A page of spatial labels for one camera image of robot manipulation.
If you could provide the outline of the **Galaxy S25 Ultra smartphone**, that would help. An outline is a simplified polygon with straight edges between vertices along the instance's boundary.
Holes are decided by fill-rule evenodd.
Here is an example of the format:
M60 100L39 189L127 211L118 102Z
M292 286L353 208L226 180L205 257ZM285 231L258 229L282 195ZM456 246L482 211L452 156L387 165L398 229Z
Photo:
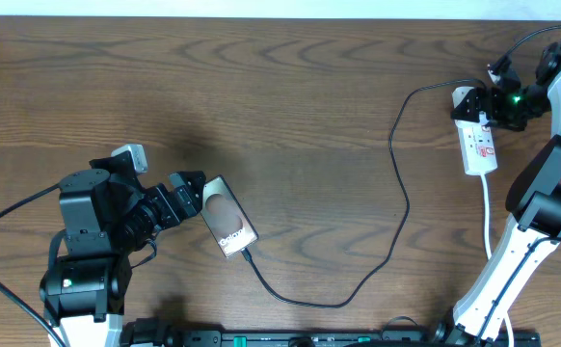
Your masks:
M204 185L200 214L226 258L258 240L253 224L222 175Z

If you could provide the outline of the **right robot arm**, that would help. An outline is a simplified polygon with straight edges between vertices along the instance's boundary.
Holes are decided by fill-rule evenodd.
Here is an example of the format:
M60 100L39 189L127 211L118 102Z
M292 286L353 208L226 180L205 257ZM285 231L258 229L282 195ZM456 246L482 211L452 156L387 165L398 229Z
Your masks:
M493 148L479 131L520 132L545 113L551 114L550 139L508 192L509 216L492 257L452 309L450 322L434 333L434 341L448 345L493 345L532 273L561 244L561 41L543 51L532 85L521 84L508 56L489 74L493 87L459 87L452 94L451 118L465 143L487 157Z

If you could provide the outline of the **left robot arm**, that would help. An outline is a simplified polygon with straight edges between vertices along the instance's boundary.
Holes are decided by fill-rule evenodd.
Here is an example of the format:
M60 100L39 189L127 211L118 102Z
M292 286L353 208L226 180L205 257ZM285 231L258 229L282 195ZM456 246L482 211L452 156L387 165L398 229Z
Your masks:
M40 281L43 316L65 346L120 346L129 256L202 210L205 174L171 173L173 185L146 188L129 152L94 159L59 183L65 229Z

